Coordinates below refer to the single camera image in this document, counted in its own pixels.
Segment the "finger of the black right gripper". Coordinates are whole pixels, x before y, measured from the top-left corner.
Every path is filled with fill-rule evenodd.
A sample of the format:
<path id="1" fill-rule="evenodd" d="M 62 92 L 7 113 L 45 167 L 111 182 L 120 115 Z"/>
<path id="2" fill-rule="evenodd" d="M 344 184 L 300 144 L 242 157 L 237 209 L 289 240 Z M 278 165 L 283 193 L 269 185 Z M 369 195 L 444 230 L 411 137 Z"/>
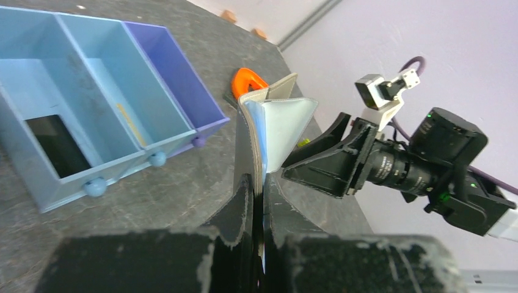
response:
<path id="1" fill-rule="evenodd" d="M 349 125 L 350 119 L 351 116 L 349 114 L 340 112 L 331 126 L 320 136 L 311 140 L 308 144 L 293 150 L 286 158 L 283 166 L 294 165 L 316 154 L 326 151 L 341 142 L 343 134 Z"/>
<path id="2" fill-rule="evenodd" d="M 283 164 L 282 178 L 335 198 L 350 195 L 359 165 L 359 150 L 337 145 L 325 151 L 302 148 Z"/>

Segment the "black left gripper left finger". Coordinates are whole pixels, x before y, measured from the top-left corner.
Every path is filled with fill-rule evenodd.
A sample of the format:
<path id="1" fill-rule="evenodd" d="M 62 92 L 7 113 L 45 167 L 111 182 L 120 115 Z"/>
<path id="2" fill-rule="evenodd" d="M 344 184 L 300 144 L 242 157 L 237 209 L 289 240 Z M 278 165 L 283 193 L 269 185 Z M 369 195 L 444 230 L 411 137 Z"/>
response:
<path id="1" fill-rule="evenodd" d="M 253 292 L 252 177 L 204 225 L 65 238 L 36 292 Z"/>

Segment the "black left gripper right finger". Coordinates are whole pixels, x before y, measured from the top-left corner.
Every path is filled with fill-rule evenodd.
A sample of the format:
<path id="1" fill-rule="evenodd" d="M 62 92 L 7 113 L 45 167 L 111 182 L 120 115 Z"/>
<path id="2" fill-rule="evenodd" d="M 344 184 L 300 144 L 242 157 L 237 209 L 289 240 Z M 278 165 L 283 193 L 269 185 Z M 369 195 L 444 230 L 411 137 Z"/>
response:
<path id="1" fill-rule="evenodd" d="M 264 292 L 466 292 L 456 261 L 422 235 L 324 232 L 268 175 L 264 199 Z"/>

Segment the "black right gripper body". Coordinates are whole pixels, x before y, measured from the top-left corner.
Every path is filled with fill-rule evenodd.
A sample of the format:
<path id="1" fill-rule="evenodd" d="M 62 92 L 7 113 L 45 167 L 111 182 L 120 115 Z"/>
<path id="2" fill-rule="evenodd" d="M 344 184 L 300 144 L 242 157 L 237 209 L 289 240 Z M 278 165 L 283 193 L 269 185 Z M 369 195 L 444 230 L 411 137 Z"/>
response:
<path id="1" fill-rule="evenodd" d="M 346 136 L 346 195 L 355 195 L 367 181 L 412 197 L 433 191 L 435 167 L 398 142 L 377 139 L 376 126 L 362 118 L 352 122 Z"/>

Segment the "gold card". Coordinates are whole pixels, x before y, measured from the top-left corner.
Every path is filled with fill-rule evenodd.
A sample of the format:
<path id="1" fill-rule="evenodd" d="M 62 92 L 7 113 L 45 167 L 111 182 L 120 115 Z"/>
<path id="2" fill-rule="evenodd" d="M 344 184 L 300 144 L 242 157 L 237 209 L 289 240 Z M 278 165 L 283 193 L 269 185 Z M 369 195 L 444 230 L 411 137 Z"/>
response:
<path id="1" fill-rule="evenodd" d="M 129 126 L 131 132 L 133 133 L 133 135 L 135 136 L 137 141 L 140 143 L 140 145 L 142 147 L 146 147 L 147 143 L 146 143 L 145 139 L 143 138 L 142 134 L 140 133 L 140 131 L 138 130 L 136 125 L 133 123 L 131 117 L 127 114 L 123 105 L 120 103 L 117 103 L 116 106 L 117 106 L 117 109 L 119 110 L 119 112 L 122 114 L 122 116 L 126 120 L 127 125 Z"/>

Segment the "black card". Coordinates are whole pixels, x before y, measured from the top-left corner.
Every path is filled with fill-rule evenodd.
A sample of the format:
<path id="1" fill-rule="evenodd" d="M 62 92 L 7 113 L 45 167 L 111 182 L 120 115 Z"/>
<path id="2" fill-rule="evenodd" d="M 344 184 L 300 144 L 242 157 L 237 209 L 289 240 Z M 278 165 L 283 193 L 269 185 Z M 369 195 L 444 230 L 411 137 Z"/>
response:
<path id="1" fill-rule="evenodd" d="M 26 123 L 60 178 L 91 168 L 59 115 L 32 118 Z"/>

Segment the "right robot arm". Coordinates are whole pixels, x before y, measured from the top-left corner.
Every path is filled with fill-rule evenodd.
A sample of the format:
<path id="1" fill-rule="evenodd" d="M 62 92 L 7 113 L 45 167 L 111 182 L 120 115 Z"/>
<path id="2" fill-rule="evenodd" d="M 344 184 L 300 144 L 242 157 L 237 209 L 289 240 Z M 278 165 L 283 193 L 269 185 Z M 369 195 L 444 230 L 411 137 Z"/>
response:
<path id="1" fill-rule="evenodd" d="M 348 114 L 315 140 L 294 150 L 282 176 L 335 198 L 356 194 L 366 182 L 400 191 L 404 200 L 426 197 L 425 212 L 479 236 L 517 240 L 517 205 L 470 167 L 488 139 L 476 125 L 438 107 L 408 143 L 377 137 L 377 124 Z"/>

